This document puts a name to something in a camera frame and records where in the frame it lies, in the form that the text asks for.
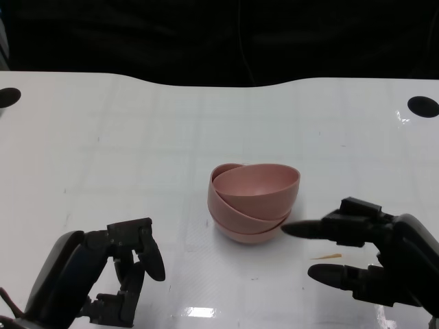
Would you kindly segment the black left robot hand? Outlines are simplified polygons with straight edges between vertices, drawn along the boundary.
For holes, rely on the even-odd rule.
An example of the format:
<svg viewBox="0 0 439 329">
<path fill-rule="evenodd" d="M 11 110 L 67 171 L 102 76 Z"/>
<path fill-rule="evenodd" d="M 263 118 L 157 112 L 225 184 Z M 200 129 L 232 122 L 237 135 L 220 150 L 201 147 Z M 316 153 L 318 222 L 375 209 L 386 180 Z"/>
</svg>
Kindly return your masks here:
<svg viewBox="0 0 439 329">
<path fill-rule="evenodd" d="M 120 283 L 114 295 L 88 294 L 112 258 Z M 21 319 L 42 328 L 69 328 L 77 317 L 93 324 L 131 328 L 144 277 L 165 280 L 150 218 L 110 224 L 105 230 L 63 234 L 32 287 Z"/>
</svg>

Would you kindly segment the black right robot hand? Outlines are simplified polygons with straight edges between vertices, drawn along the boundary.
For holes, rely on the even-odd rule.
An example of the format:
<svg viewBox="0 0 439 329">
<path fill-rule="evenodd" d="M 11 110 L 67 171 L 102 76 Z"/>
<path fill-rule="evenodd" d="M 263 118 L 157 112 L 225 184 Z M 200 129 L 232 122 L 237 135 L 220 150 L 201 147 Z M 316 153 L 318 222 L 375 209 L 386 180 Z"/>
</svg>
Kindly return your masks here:
<svg viewBox="0 0 439 329">
<path fill-rule="evenodd" d="M 288 223 L 281 230 L 348 247 L 372 243 L 379 250 L 379 266 L 317 264 L 309 268 L 309 277 L 350 291 L 359 301 L 422 307 L 438 317 L 438 241 L 413 215 L 394 216 L 384 213 L 381 206 L 347 197 L 323 218 Z"/>
</svg>

